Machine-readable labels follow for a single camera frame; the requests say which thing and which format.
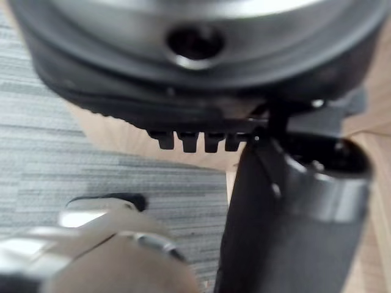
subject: black foot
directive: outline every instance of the black foot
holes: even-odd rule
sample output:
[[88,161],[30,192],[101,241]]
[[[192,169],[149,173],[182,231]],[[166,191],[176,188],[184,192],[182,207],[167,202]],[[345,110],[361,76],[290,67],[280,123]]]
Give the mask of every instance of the black foot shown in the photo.
[[72,201],[76,200],[92,200],[94,198],[118,198],[119,200],[125,200],[128,201],[136,207],[136,209],[139,212],[142,212],[148,208],[148,201],[145,196],[142,194],[131,194],[128,192],[119,192],[116,194],[106,194],[101,195],[98,197],[76,197],[72,199],[68,204],[70,204]]

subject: gray carpet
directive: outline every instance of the gray carpet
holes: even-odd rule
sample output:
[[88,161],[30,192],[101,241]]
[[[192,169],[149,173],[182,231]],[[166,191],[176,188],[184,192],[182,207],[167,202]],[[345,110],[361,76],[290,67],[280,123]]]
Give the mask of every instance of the gray carpet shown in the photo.
[[211,290],[227,212],[224,174],[96,150],[37,79],[1,12],[0,102],[0,236],[54,224],[73,197],[142,192]]

